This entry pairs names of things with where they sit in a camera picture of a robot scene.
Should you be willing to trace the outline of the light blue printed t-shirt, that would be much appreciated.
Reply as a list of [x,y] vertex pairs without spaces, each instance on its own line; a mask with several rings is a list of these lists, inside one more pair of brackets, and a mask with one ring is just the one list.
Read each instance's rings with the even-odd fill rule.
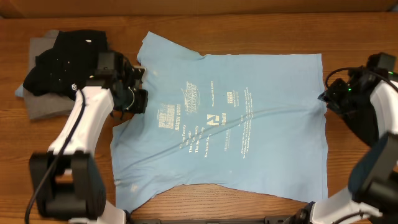
[[118,208],[193,184],[327,198],[321,55],[200,55],[150,32],[137,60],[149,100],[113,129]]

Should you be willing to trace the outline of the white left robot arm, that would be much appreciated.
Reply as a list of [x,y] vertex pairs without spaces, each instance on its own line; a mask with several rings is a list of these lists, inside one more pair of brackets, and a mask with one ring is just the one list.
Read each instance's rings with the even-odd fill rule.
[[95,149],[107,117],[113,111],[144,113],[148,92],[142,89],[146,68],[128,60],[101,62],[78,89],[71,114],[47,152],[29,159],[34,188],[24,214],[32,207],[40,216],[69,223],[128,223],[127,211],[106,199],[95,163]]

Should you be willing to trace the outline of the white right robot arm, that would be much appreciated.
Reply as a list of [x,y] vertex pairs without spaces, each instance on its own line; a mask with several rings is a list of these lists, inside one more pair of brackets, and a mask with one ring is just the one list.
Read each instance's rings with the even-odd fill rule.
[[319,99],[340,115],[370,150],[355,165],[348,186],[311,202],[284,223],[397,223],[397,82],[386,68],[348,67]]

